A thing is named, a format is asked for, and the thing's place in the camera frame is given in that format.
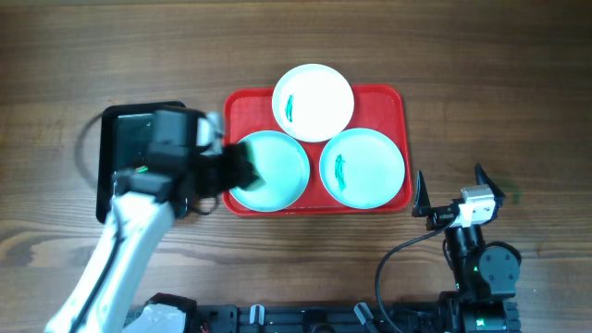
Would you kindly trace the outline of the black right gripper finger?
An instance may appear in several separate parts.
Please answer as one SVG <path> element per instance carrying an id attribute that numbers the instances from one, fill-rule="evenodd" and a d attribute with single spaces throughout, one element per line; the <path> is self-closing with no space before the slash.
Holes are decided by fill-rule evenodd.
<path id="1" fill-rule="evenodd" d="M 478 185 L 488 185 L 488 187 L 491 189 L 494 195 L 494 200 L 497 204 L 503 203 L 503 201 L 505 200 L 504 192 L 487 175 L 487 173 L 479 163 L 475 164 L 475 180 Z"/>
<path id="2" fill-rule="evenodd" d="M 428 211 L 431 208 L 429 195 L 426 189 L 425 178 L 421 170 L 417 173 L 416 194 L 413 204 L 414 211 Z"/>

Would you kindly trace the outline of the white plate top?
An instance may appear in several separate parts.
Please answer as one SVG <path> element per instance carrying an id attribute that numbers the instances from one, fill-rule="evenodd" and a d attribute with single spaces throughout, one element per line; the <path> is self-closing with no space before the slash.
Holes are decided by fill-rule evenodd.
<path id="1" fill-rule="evenodd" d="M 352 87 L 334 68 L 300 65 L 277 82 L 272 111 L 278 125 L 291 137 L 324 142 L 341 133 L 352 119 Z"/>

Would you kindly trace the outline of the green yellow sponge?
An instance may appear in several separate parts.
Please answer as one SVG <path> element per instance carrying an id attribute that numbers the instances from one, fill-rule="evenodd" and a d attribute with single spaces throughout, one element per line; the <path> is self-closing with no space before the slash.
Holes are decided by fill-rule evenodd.
<path id="1" fill-rule="evenodd" d="M 255 165 L 255 156 L 249 142 L 232 143 L 224 147 L 224 156 L 228 162 L 226 169 L 226 187 L 244 191 L 261 189 L 266 182 Z"/>

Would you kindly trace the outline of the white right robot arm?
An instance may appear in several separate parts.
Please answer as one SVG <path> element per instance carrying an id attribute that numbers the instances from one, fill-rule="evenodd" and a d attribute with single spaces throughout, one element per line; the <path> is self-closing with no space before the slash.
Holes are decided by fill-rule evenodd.
<path id="1" fill-rule="evenodd" d="M 437 332 L 499 332 L 522 330 L 516 283 L 522 256 L 510 244 L 485 242 L 482 227 L 493 222 L 505 194 L 480 166 L 475 166 L 475 185 L 461 189 L 449 204 L 430 203 L 425 179 L 419 173 L 412 216 L 424 217 L 426 229 L 444 234 L 445 258 L 456 290 L 438 298 Z"/>

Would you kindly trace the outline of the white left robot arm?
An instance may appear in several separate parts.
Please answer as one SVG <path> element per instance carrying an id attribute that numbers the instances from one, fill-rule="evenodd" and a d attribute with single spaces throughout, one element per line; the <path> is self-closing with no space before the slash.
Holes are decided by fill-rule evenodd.
<path id="1" fill-rule="evenodd" d="M 220 152 L 223 118 L 165 106 L 154 112 L 142 162 L 112 176 L 103 233 L 48 332 L 119 332 L 160 240 L 181 207 L 214 194 L 204 160 Z"/>

